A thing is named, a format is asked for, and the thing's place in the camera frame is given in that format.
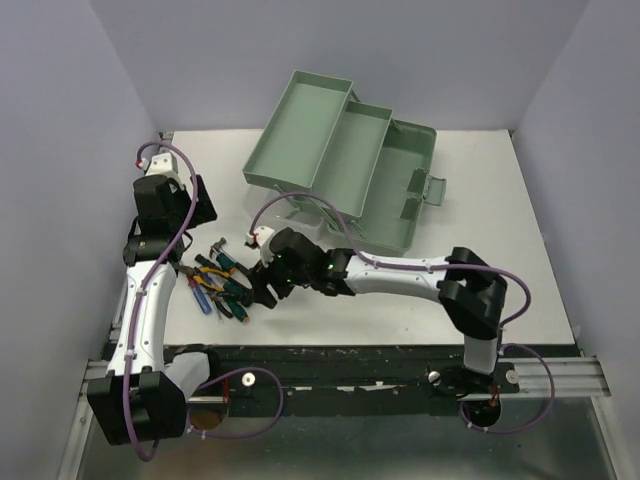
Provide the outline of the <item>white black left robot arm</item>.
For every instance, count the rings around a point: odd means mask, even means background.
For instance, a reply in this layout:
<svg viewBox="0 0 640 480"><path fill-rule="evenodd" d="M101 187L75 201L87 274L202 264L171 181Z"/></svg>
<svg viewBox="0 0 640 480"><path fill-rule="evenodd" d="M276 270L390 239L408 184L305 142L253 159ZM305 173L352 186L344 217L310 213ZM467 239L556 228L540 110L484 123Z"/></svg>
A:
<svg viewBox="0 0 640 480"><path fill-rule="evenodd" d="M89 381L88 402L111 445L182 435L187 402L214 393L222 372L202 349L164 358L168 307L188 231L216 220L200 177L196 194L174 174L133 184L137 214L123 250L125 304L120 336L102 378Z"/></svg>

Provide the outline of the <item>green plastic tool box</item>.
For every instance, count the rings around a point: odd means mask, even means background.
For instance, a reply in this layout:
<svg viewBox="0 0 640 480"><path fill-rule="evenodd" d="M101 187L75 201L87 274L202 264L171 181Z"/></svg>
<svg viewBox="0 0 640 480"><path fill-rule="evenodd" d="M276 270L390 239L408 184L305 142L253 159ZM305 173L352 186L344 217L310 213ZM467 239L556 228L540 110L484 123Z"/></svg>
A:
<svg viewBox="0 0 640 480"><path fill-rule="evenodd" d="M246 182L286 193L343 244L402 256L424 205L446 182L431 175L435 129L366 104L350 80L296 71L243 167Z"/></svg>

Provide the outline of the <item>small black pliers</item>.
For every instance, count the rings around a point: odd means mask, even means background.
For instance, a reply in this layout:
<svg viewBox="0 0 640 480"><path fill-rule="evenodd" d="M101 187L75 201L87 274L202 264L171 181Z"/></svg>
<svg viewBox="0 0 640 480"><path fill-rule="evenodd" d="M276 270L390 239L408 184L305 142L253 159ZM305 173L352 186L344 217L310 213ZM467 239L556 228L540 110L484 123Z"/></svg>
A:
<svg viewBox="0 0 640 480"><path fill-rule="evenodd" d="M214 291L210 291L208 295L220 315L224 315L229 319L234 317L234 314L225 302L226 298L224 295L221 295L220 293Z"/></svg>

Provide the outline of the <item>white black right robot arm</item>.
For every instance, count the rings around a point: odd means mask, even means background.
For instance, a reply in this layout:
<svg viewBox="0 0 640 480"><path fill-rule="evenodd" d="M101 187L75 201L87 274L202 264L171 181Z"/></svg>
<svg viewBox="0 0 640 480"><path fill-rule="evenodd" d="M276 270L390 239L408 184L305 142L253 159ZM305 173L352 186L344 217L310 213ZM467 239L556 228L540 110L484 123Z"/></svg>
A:
<svg viewBox="0 0 640 480"><path fill-rule="evenodd" d="M296 287L331 297L382 293L426 299L440 304L464 336L462 384L480 392L496 380L507 283L473 251L456 247L444 257L402 259L350 248L323 250L289 227L259 227L246 234L245 245L260 255L249 270L255 302L273 309Z"/></svg>

